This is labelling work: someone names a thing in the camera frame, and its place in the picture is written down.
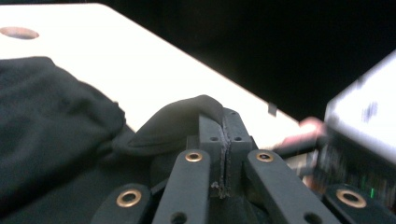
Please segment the metal rivet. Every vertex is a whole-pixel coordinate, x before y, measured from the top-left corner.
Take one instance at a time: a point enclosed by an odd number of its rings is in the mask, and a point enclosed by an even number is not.
[[[349,189],[338,189],[336,196],[341,202],[352,207],[363,208],[367,205],[367,202],[361,195]]]
[[[200,161],[201,159],[202,159],[202,154],[198,152],[191,152],[186,155],[187,161],[195,162],[195,161]]]
[[[273,161],[273,160],[274,160],[274,157],[273,157],[273,156],[271,156],[270,154],[265,153],[265,152],[257,153],[256,158],[257,158],[257,160],[259,160],[259,161],[266,161],[266,162],[269,162],[269,161]]]
[[[126,200],[125,197],[133,196],[131,200]],[[127,189],[123,191],[119,197],[117,198],[117,205],[119,207],[132,207],[135,204],[139,203],[142,198],[142,193],[140,193],[137,189]]]

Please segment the gray plastic part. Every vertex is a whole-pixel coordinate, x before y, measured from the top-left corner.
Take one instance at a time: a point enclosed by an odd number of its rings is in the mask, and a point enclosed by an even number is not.
[[[260,161],[265,153],[271,161]],[[274,223],[340,223],[318,197],[274,152],[254,150],[247,155],[247,177],[263,198]]]
[[[202,155],[199,161],[188,161],[190,153]],[[210,156],[192,149],[181,152],[169,177],[154,224],[197,223],[208,221]]]

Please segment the black fabric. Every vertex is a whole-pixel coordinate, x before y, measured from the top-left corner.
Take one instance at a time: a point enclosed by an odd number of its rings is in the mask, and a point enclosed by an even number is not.
[[[198,134],[200,114],[222,126],[222,105],[207,95],[200,95],[163,107],[134,136],[118,137],[113,147],[120,153],[134,156],[153,156],[182,149],[187,136]]]
[[[201,95],[165,106],[134,133],[116,103],[50,59],[0,61],[1,222],[89,223],[114,189],[166,178],[150,173],[152,163],[173,166],[199,134],[200,114],[222,126],[222,105]],[[248,218],[244,201],[216,204],[224,211],[211,222]]]
[[[124,125],[117,104],[50,59],[0,61],[0,217],[93,165]]]

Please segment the hole in table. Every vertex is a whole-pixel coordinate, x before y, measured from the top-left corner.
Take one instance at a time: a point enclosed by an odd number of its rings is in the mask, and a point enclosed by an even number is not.
[[[36,31],[24,28],[24,27],[16,27],[16,26],[8,26],[0,28],[0,34],[6,35],[11,38],[17,39],[36,39],[39,37],[39,34]]]

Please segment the bolt hole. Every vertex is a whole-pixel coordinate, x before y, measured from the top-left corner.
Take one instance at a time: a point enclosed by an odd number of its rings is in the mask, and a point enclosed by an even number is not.
[[[202,154],[198,152],[191,152],[186,155],[187,161],[200,161],[202,159]]]
[[[184,213],[177,212],[171,216],[172,224],[184,224],[186,222],[187,222],[187,216]]]
[[[128,193],[128,194],[125,194],[121,199],[123,202],[129,203],[129,202],[133,201],[135,198],[136,198],[136,195],[134,193]]]
[[[273,161],[274,160],[274,158],[270,154],[267,154],[264,152],[258,153],[256,158],[259,161]]]
[[[13,26],[3,27],[0,28],[0,34],[6,35],[8,37],[24,39],[24,40],[38,38],[37,32],[23,27],[13,27]]]
[[[346,198],[346,199],[348,199],[348,200],[350,200],[352,202],[357,202],[359,200],[356,196],[354,196],[354,195],[352,195],[350,193],[344,194],[344,198]]]
[[[260,158],[262,158],[263,160],[268,160],[268,159],[270,159],[271,157],[270,157],[269,155],[267,155],[267,154],[261,154],[261,155],[260,155]]]
[[[137,189],[127,189],[122,192],[117,198],[117,205],[119,207],[132,207],[139,203],[142,194]]]
[[[322,223],[321,218],[318,215],[314,214],[314,213],[305,214],[304,215],[304,219],[309,224],[321,224]]]
[[[190,154],[190,159],[192,159],[192,160],[196,160],[196,159],[198,159],[198,154],[196,154],[196,153],[191,153]]]
[[[335,195],[341,202],[352,207],[363,208],[367,205],[367,202],[359,193],[349,189],[338,189]]]

